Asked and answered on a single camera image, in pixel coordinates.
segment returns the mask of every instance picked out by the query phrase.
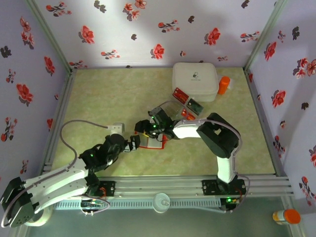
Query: floral wallpaper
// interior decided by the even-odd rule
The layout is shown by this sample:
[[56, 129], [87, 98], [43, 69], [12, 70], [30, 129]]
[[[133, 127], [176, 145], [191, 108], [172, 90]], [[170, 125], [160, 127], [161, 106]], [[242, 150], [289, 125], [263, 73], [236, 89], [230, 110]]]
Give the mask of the floral wallpaper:
[[131, 68], [200, 61], [243, 67], [276, 0], [34, 2], [70, 66]]
[[288, 0], [249, 72], [310, 237], [316, 221], [315, 6], [302, 0], [298, 8]]
[[1, 2], [0, 20], [1, 196], [11, 179], [38, 175], [66, 70], [24, 1]]

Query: white plastic container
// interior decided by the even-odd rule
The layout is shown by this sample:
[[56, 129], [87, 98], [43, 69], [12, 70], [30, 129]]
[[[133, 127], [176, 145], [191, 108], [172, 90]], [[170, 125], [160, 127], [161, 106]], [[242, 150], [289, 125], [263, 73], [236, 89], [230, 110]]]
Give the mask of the white plastic container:
[[172, 73], [172, 91], [176, 88], [197, 102], [215, 100], [219, 84], [216, 69], [211, 63], [176, 63]]

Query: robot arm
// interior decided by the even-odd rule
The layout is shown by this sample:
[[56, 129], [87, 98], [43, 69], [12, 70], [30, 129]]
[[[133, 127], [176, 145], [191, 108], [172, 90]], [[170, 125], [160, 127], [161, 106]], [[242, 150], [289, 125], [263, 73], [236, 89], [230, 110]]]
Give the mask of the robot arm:
[[145, 133], [151, 138], [158, 138], [159, 134], [163, 133], [169, 140], [186, 137], [201, 138], [217, 156], [219, 185], [223, 186], [223, 189], [228, 189], [225, 184], [234, 183], [237, 177], [233, 156], [238, 147], [240, 134], [222, 117], [211, 113], [206, 119], [172, 121], [161, 107], [153, 109], [149, 115], [155, 123], [149, 123], [148, 120], [140, 121], [135, 126], [136, 131]]
[[[201, 138], [217, 156], [217, 188], [223, 194], [234, 188], [237, 180], [234, 154], [238, 149], [240, 135], [230, 124], [215, 113], [207, 119], [173, 121], [161, 107], [157, 107], [149, 115], [155, 123], [139, 121], [135, 131], [156, 139], [161, 133], [169, 140]], [[140, 145], [138, 135], [131, 136], [130, 142], [122, 137], [123, 124], [108, 126], [108, 129], [111, 135], [106, 136], [104, 144], [97, 144], [84, 151], [70, 164], [26, 181], [19, 177], [11, 180], [0, 199], [5, 211], [1, 226], [20, 226], [45, 207], [73, 196], [93, 196], [99, 187], [95, 172], [108, 168], [121, 152], [134, 151]]]
[[140, 145], [137, 135], [131, 136], [130, 142], [123, 138], [123, 125], [108, 126], [111, 135], [105, 137], [104, 144], [84, 151], [64, 167], [24, 182], [20, 177], [11, 180], [0, 199], [8, 222], [4, 225], [3, 219], [1, 225], [17, 227], [56, 202], [83, 194], [93, 196], [100, 184], [95, 172], [108, 168], [120, 153]]

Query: orange cap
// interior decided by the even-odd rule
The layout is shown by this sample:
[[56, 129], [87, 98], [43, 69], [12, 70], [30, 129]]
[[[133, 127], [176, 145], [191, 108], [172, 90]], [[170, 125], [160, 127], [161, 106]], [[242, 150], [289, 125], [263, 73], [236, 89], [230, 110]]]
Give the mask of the orange cap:
[[290, 224], [298, 224], [301, 221], [301, 215], [294, 209], [285, 210], [284, 218]]
[[226, 92], [230, 82], [231, 80], [229, 79], [229, 77], [222, 77], [221, 81], [219, 82], [219, 89], [217, 93], [223, 95]]

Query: cable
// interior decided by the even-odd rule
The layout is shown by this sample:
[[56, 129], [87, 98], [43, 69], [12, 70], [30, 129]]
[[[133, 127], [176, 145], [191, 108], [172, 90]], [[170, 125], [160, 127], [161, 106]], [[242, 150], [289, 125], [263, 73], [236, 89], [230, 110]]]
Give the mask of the cable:
[[235, 188], [235, 190], [239, 192], [239, 197], [236, 198], [236, 200], [241, 199], [241, 198], [242, 198], [242, 192], [241, 192], [240, 189], [238, 189], [238, 188]]
[[60, 132], [59, 132], [60, 140], [65, 144], [66, 147], [68, 147], [70, 150], [72, 150], [72, 151], [74, 152], [74, 154], [75, 154], [75, 159], [73, 160], [73, 162], [71, 162], [71, 164], [69, 164], [69, 165], [67, 166], [67, 168], [65, 168], [65, 169], [63, 169], [63, 170], [61, 170], [61, 171], [59, 171], [59, 172], [57, 172], [57, 173], [55, 173], [55, 174], [49, 175], [49, 176], [47, 176], [46, 178], [40, 179], [40, 180], [36, 181], [35, 183], [33, 183], [32, 185], [28, 186], [28, 187], [27, 187], [26, 189], [24, 189], [23, 191], [19, 192], [19, 194], [17, 194], [17, 195], [13, 198], [13, 200], [10, 202], [10, 204], [7, 206], [7, 208], [6, 208], [5, 212], [4, 212], [3, 218], [2, 218], [2, 220], [1, 220], [1, 227], [2, 227], [2, 228], [8, 227], [8, 226], [10, 225], [10, 223], [5, 224], [5, 219], [6, 219], [6, 217], [8, 216], [8, 213], [9, 213], [9, 211], [11, 210], [11, 208], [13, 207], [13, 205], [16, 203], [16, 201], [17, 201], [24, 193], [26, 193], [28, 190], [30, 190], [30, 189], [33, 188], [34, 186], [40, 184], [41, 182], [44, 182], [44, 181], [46, 181], [47, 179], [50, 179], [50, 178], [52, 178], [52, 177], [55, 177], [55, 176], [57, 176], [57, 175], [60, 175], [60, 174], [64, 173], [65, 171], [67, 171], [68, 169], [70, 169], [70, 168], [76, 163], [77, 158], [78, 158], [78, 154], [77, 154], [77, 152], [75, 151], [75, 149], [74, 149], [72, 146], [70, 146], [70, 145], [64, 140], [63, 135], [62, 135], [62, 131], [63, 131], [64, 127], [65, 127], [67, 124], [71, 123], [71, 122], [86, 122], [86, 123], [95, 125], [95, 126], [97, 126], [97, 127], [108, 128], [107, 126], [99, 125], [99, 124], [97, 124], [97, 123], [90, 122], [90, 121], [86, 121], [86, 120], [81, 120], [81, 119], [75, 119], [75, 120], [71, 120], [71, 121], [68, 121], [68, 122], [64, 123], [64, 124], [62, 125], [61, 129], [60, 129]]
[[105, 210], [107, 210], [107, 209], [109, 209], [109, 208], [111, 207], [111, 204], [110, 204], [108, 201], [106, 201], [106, 200], [104, 200], [104, 199], [101, 199], [101, 198], [98, 198], [98, 197], [91, 197], [91, 196], [88, 196], [88, 195], [79, 195], [78, 197], [81, 197], [81, 198], [90, 198], [90, 199], [99, 200], [99, 201], [102, 201], [102, 202], [106, 205], [105, 208], [102, 208], [102, 209], [97, 210], [97, 211], [91, 211], [90, 213], [84, 212], [83, 209], [80, 207], [81, 211], [82, 211], [85, 215], [91, 215], [91, 216], [93, 216], [94, 214], [97, 214], [97, 213], [100, 213], [100, 212], [102, 212], [102, 211], [105, 211]]

